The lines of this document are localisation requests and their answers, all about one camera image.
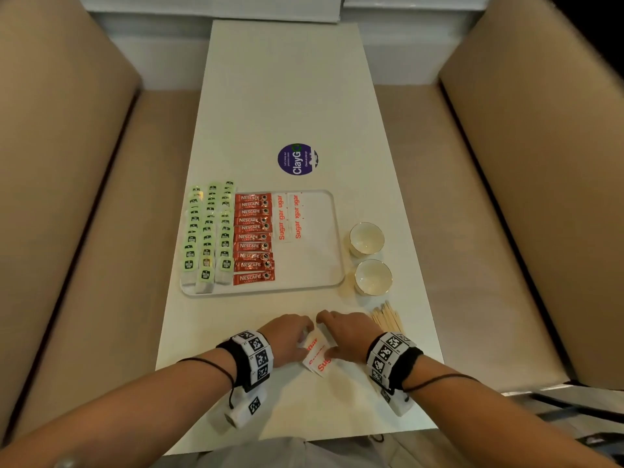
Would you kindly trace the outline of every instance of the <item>cup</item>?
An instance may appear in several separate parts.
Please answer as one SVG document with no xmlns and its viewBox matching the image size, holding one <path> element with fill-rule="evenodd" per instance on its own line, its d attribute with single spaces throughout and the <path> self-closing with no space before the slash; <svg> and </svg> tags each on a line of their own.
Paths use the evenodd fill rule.
<svg viewBox="0 0 624 468">
<path fill-rule="evenodd" d="M 367 259 L 355 270 L 355 289 L 363 296 L 382 296 L 392 286 L 392 272 L 381 261 Z"/>
<path fill-rule="evenodd" d="M 349 233 L 349 250 L 356 258 L 366 258 L 378 253 L 384 247 L 384 233 L 377 225 L 368 222 L 358 223 Z"/>
</svg>

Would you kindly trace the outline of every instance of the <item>tabletop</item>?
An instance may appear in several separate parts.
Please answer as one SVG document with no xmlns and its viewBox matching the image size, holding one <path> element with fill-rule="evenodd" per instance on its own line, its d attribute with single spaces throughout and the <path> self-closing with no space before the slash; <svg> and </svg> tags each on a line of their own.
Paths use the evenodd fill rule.
<svg viewBox="0 0 624 468">
<path fill-rule="evenodd" d="M 328 190 L 346 276 L 328 288 L 190 298 L 180 290 L 176 252 L 157 368 L 284 313 L 314 320 L 322 309 L 370 312 L 385 299 L 405 333 L 442 361 L 370 77 L 355 24 L 214 21 L 187 187 L 227 178 L 242 191 Z M 280 150 L 292 143 L 316 151 L 318 164 L 309 173 L 287 173 L 278 164 Z M 180 217 L 182 232 L 182 209 Z M 362 221 L 377 224 L 386 237 L 375 257 L 390 267 L 394 281 L 380 298 L 354 289 L 359 261 L 349 254 L 348 234 Z M 300 364 L 274 371 L 265 383 L 268 407 L 243 429 L 225 422 L 220 401 L 169 454 L 285 435 L 317 440 L 435 426 L 417 406 L 395 416 L 363 368 L 343 361 L 331 368 L 325 378 Z"/>
</svg>

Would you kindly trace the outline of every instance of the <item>person's left arm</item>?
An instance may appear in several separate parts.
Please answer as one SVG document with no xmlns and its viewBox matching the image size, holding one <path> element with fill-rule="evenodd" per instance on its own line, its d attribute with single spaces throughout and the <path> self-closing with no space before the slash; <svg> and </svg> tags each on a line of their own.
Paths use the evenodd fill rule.
<svg viewBox="0 0 624 468">
<path fill-rule="evenodd" d="M 271 345 L 274 368 L 306 357 L 298 343 L 303 331 L 313 328 L 308 317 L 290 314 L 259 329 Z M 199 357 L 236 380 L 236 363 L 228 351 L 215 348 Z M 65 457 L 80 468 L 148 467 L 230 389 L 228 377 L 204 362 L 176 363 L 16 440 L 0 451 L 0 467 L 52 468 Z"/>
</svg>

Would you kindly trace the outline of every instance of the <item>beige cushion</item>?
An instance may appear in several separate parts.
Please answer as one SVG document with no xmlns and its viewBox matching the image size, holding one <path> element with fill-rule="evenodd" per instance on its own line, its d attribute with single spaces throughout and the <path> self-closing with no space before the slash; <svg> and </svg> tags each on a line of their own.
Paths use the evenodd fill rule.
<svg viewBox="0 0 624 468">
<path fill-rule="evenodd" d="M 624 389 L 624 87 L 546 0 L 492 0 L 441 71 L 579 380 Z"/>
<path fill-rule="evenodd" d="M 141 93 L 16 436 L 153 371 L 198 105 Z"/>
<path fill-rule="evenodd" d="M 444 361 L 501 392 L 566 381 L 441 92 L 375 91 Z"/>
<path fill-rule="evenodd" d="M 78 0 L 0 0 L 0 58 L 1 435 L 139 78 Z"/>
</svg>

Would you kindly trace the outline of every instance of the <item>bundle of wooden sticks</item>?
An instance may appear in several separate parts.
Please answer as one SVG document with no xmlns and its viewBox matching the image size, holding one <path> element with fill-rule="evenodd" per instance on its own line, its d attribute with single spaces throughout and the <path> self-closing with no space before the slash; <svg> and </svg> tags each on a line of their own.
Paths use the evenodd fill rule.
<svg viewBox="0 0 624 468">
<path fill-rule="evenodd" d="M 375 307 L 370 316 L 383 331 L 404 332 L 401 317 L 394 311 L 389 301 L 386 301 L 380 307 Z"/>
</svg>

